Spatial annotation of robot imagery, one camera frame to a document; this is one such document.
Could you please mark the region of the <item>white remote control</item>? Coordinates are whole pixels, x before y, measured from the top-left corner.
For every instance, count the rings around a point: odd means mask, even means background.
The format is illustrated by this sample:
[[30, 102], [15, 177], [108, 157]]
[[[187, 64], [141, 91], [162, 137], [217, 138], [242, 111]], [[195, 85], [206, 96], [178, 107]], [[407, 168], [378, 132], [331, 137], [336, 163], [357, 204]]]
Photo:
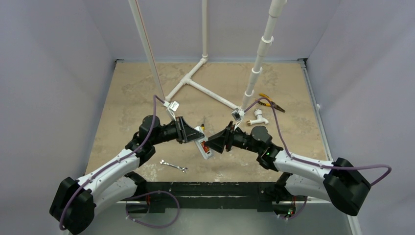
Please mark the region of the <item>white remote control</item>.
[[197, 139], [195, 141], [195, 144], [199, 149], [200, 153], [202, 154], [202, 157], [205, 160], [208, 160], [214, 156], [214, 152], [207, 145], [205, 145], [205, 143], [208, 141], [208, 137], [204, 134], [204, 127], [197, 126], [195, 127], [195, 129], [204, 135], [202, 138]]

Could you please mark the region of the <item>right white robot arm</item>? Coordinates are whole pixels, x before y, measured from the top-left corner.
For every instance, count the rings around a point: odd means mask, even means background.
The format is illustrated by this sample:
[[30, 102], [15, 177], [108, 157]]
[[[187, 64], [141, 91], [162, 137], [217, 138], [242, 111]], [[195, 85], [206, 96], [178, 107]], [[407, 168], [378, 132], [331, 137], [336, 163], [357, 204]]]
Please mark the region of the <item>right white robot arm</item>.
[[276, 196], [307, 196], [332, 203], [339, 211], [356, 216], [371, 185], [348, 160], [322, 161], [291, 153], [272, 142], [265, 126], [254, 127], [248, 134], [234, 124], [209, 137], [205, 145], [223, 153], [233, 147], [258, 155], [258, 163], [267, 170], [282, 172], [275, 185]]

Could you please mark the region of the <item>red battery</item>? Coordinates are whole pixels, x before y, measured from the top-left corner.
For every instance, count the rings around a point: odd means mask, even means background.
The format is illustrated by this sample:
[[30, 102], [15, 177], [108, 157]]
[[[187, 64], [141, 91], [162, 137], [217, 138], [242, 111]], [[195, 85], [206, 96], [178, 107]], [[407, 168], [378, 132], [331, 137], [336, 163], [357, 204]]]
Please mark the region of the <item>red battery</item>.
[[204, 152], [206, 153], [206, 154], [209, 154], [210, 153], [210, 148], [207, 146], [207, 145], [205, 145], [205, 141], [202, 141], [201, 142], [201, 146], [202, 146], [202, 148], [203, 148], [203, 150], [204, 150]]

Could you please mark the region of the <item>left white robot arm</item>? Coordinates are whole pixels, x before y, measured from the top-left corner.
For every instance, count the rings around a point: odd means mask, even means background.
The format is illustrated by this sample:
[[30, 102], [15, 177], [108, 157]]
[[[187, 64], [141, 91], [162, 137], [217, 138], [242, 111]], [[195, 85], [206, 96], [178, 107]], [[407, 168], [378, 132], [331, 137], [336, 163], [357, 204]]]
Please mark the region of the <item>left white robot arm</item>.
[[161, 124], [156, 115], [146, 116], [132, 139], [114, 158], [87, 175], [63, 179], [49, 213], [59, 222], [60, 230], [77, 235], [110, 200], [129, 197], [140, 200], [145, 196], [146, 187], [137, 182], [139, 176], [133, 170], [155, 154], [156, 144], [168, 141], [183, 144], [204, 137], [203, 125], [191, 127], [182, 116], [168, 124]]

